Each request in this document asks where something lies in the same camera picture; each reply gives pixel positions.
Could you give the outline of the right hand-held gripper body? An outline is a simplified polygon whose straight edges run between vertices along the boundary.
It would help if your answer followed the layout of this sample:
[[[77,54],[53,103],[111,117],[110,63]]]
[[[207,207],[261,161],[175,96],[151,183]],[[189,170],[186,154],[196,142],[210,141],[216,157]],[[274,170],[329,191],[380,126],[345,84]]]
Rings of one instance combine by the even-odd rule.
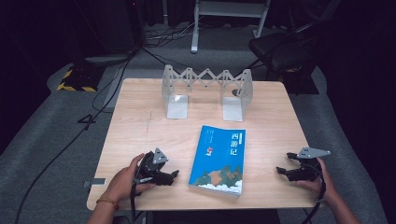
[[[309,180],[314,181],[321,173],[321,166],[318,163],[319,157],[330,156],[329,150],[322,150],[312,147],[303,147],[298,154],[297,161],[301,167],[293,170],[293,174],[288,175],[289,181]]]

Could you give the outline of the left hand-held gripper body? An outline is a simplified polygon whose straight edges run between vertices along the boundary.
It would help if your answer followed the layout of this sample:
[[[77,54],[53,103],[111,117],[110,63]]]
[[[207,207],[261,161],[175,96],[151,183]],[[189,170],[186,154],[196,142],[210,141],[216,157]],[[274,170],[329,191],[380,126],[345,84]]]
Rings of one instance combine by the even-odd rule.
[[[163,173],[161,169],[168,161],[168,158],[159,148],[145,154],[140,162],[134,182],[136,184],[153,183],[156,185],[157,178],[170,178],[169,174]]]

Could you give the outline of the blue paperback book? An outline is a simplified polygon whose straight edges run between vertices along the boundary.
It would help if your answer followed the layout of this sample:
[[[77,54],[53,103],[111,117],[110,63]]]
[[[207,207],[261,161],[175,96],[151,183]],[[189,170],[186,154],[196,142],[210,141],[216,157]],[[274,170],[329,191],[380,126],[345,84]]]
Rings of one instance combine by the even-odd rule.
[[[189,186],[240,196],[246,131],[204,125],[191,168]]]

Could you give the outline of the person's left hand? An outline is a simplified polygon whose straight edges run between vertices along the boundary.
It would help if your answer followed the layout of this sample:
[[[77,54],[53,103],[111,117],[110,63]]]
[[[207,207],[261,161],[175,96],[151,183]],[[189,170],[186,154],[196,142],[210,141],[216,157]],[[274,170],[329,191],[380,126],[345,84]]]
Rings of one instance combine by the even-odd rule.
[[[119,170],[112,178],[107,186],[106,191],[102,194],[102,198],[109,199],[114,203],[119,203],[130,197],[137,164],[145,156],[141,153],[134,157],[129,166]]]

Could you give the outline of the grey tape strip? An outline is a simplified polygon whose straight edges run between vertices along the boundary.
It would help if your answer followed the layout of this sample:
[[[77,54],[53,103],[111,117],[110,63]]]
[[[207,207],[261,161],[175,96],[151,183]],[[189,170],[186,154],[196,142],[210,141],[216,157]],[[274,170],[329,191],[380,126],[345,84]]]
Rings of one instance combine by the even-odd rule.
[[[82,184],[84,189],[89,189],[93,185],[104,185],[106,180],[104,178],[93,178],[91,180],[85,180]]]

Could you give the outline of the person's dark clothing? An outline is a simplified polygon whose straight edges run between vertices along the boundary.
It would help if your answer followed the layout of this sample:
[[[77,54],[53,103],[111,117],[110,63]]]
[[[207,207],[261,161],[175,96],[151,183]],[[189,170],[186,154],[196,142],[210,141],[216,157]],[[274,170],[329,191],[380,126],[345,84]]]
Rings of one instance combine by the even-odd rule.
[[[275,209],[154,211],[149,224],[281,224]]]

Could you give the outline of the grey expandable metal book rack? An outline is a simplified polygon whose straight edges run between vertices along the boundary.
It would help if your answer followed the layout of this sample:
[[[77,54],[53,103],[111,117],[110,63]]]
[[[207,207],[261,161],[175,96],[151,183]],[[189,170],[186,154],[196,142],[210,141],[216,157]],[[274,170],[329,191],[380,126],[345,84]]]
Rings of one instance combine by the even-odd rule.
[[[218,91],[225,121],[243,121],[253,98],[253,80],[249,69],[233,76],[229,70],[215,75],[209,68],[197,73],[186,68],[178,73],[171,65],[163,70],[162,97],[168,119],[186,119],[192,95],[198,91]]]

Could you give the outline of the black chair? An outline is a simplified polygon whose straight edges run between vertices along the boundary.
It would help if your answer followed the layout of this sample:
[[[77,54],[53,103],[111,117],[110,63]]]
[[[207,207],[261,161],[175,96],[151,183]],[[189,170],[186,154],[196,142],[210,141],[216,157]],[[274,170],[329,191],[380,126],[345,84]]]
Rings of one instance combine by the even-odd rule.
[[[285,73],[296,74],[293,88],[298,95],[318,62],[322,35],[331,24],[331,20],[313,21],[289,33],[277,32],[251,39],[248,48],[257,59],[247,69],[254,69],[261,62],[261,66],[266,67],[265,79],[271,74],[278,78]]]

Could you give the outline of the grey flat stand base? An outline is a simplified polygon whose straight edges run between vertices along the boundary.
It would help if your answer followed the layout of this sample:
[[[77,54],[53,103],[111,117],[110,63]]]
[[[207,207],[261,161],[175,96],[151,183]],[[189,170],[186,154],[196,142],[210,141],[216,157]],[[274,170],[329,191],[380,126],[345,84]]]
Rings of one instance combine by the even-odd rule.
[[[131,58],[130,54],[110,54],[103,56],[92,56],[87,57],[86,61],[88,63],[98,64],[98,65],[109,65],[109,64],[119,64],[128,61]]]

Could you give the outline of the black yellow striped base plate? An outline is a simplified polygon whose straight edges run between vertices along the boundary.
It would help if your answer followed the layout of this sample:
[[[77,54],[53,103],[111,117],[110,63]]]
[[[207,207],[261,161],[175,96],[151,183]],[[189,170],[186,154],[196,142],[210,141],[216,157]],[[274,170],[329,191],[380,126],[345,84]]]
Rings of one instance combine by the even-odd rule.
[[[88,68],[76,68],[70,66],[65,73],[58,91],[98,91],[99,83],[105,72],[104,67],[91,66]]]

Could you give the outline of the white metal stand frame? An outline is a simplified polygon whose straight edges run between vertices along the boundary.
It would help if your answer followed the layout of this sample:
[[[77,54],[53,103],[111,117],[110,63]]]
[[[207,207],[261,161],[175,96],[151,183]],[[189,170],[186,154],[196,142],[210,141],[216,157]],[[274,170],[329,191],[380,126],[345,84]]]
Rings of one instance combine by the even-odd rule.
[[[191,39],[191,53],[198,51],[199,43],[199,20],[201,16],[221,16],[237,18],[259,19],[259,25],[253,31],[255,37],[262,35],[262,29],[268,14],[271,0],[263,3],[241,3],[241,2],[215,2],[210,0],[195,0],[194,27]]]

